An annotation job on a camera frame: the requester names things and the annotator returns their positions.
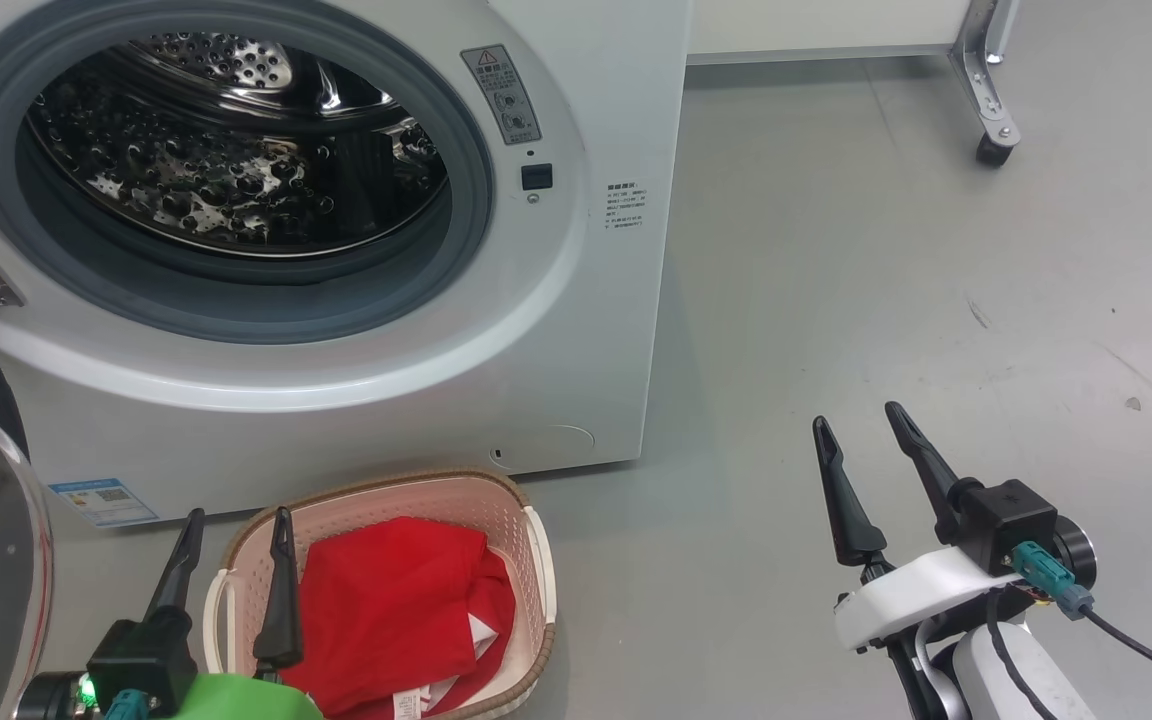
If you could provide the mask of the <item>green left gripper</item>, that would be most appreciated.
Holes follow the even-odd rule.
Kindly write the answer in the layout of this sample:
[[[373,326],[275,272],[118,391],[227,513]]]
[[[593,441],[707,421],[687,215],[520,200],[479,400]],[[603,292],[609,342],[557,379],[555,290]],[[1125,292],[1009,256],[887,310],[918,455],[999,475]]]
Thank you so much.
[[[194,570],[200,560],[206,511],[189,511],[165,568],[147,602],[145,621],[161,611],[185,611]],[[268,602],[262,630],[253,642],[256,670],[287,670],[305,659],[301,624],[300,571],[291,510],[278,507],[271,530]],[[236,674],[198,674],[174,714],[166,703],[151,711],[151,719],[324,719],[306,694],[291,685]]]

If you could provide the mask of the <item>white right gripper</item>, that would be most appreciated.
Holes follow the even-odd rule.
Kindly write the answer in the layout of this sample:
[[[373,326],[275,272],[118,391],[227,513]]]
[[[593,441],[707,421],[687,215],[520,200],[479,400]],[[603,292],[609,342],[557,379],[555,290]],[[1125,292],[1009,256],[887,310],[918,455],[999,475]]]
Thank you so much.
[[[958,480],[957,475],[904,406],[888,401],[884,404],[884,414],[899,447],[914,461],[934,511],[938,541],[952,546],[957,537],[960,520],[948,495]],[[846,568],[882,564],[886,538],[881,529],[870,523],[867,511],[861,506],[846,473],[844,450],[824,416],[813,420],[813,442],[838,564]],[[919,626],[922,621],[956,609],[993,588],[1005,588],[1020,579],[1020,574],[1015,571],[992,577],[956,547],[924,553],[910,564],[872,579],[838,601],[833,611],[838,642],[846,651],[869,646],[870,642],[882,641],[908,626]]]

